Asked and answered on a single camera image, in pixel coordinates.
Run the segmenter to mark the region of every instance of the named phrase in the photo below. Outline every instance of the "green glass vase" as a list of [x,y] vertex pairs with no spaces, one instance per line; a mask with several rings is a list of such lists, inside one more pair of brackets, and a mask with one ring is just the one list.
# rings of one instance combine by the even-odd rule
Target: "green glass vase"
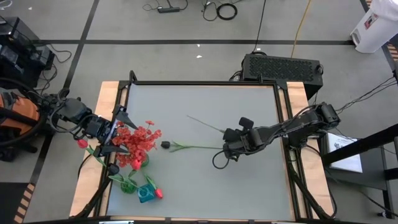
[[148,166],[149,164],[149,156],[146,154],[145,161],[141,164],[141,167]]
[[126,184],[126,183],[120,183],[120,189],[123,191],[125,194],[133,194],[137,190],[137,182],[131,180],[131,182],[135,185],[131,184]]

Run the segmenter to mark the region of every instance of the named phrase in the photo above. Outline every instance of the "white paper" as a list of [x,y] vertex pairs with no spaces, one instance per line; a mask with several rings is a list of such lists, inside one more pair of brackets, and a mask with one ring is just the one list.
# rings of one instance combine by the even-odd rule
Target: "white paper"
[[[329,152],[333,152],[341,147],[347,146],[357,139],[346,138],[343,136],[338,136],[332,133],[328,133],[328,149]],[[342,159],[337,162],[333,162],[330,165],[331,168],[349,170],[353,172],[362,173],[361,156],[355,155],[346,159]]]

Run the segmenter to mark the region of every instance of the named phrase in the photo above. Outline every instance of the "concrete floor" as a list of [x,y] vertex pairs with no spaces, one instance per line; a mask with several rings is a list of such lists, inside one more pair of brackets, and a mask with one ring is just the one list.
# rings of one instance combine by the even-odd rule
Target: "concrete floor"
[[[231,21],[202,18],[199,0],[188,0],[187,10],[175,14],[146,12],[144,4],[155,1],[128,0],[21,0],[1,11],[2,16],[19,16],[41,39],[66,40],[54,45],[58,50],[77,52],[72,59],[56,64],[58,77],[48,92],[62,88],[68,73],[74,76],[70,96],[80,96],[95,108],[102,81],[127,80],[134,70],[140,80],[227,80],[239,70],[244,54],[252,44],[82,44],[86,20],[92,6],[94,18],[83,35],[87,40],[255,40],[263,1],[250,0],[236,4],[238,15]],[[182,6],[183,0],[172,0]],[[268,0],[259,38],[261,40],[294,40],[305,10],[306,0]],[[209,10],[206,15],[213,16]],[[299,40],[314,40],[310,45],[296,46],[294,57],[319,60],[324,68],[324,87],[318,102],[326,101],[340,108],[392,76],[382,52],[360,54],[350,45],[337,45],[348,40],[349,33],[364,15],[359,0],[313,0]],[[333,40],[325,45],[317,40]],[[292,45],[258,45],[268,55],[289,57]],[[341,114],[339,129],[346,135],[365,137],[398,122],[398,88],[392,86],[371,99],[358,103]],[[387,155],[389,167],[398,166],[395,157]],[[44,161],[25,222],[67,218],[75,192],[77,170],[83,151],[67,135],[56,135]],[[14,163],[0,162],[0,182],[29,182],[38,154],[23,154]],[[376,217],[381,210],[360,195],[351,185],[329,182],[338,204],[340,220],[365,223],[394,223]],[[394,205],[398,208],[398,183],[391,182]],[[380,191],[365,189],[382,203]]]

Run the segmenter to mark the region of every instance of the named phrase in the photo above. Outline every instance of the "yellow cable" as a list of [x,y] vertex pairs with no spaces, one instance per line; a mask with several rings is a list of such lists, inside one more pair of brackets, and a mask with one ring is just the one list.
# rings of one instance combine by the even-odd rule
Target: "yellow cable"
[[296,37],[294,38],[294,44],[293,44],[292,55],[290,56],[290,58],[293,57],[294,48],[296,47],[297,37],[299,36],[300,29],[301,29],[301,25],[303,24],[303,21],[304,21],[304,19],[305,19],[305,15],[307,14],[307,11],[308,11],[308,8],[310,7],[310,4],[311,4],[311,0],[308,0],[308,4],[307,4],[307,7],[305,8],[303,17],[301,18],[300,25],[298,25],[298,29],[297,29],[297,32],[296,32]]

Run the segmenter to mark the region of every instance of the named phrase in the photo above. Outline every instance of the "white container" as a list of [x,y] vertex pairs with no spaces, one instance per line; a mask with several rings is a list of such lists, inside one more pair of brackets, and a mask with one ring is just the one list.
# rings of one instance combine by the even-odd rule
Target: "white container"
[[374,53],[398,34],[398,0],[373,0],[350,36],[361,53]]

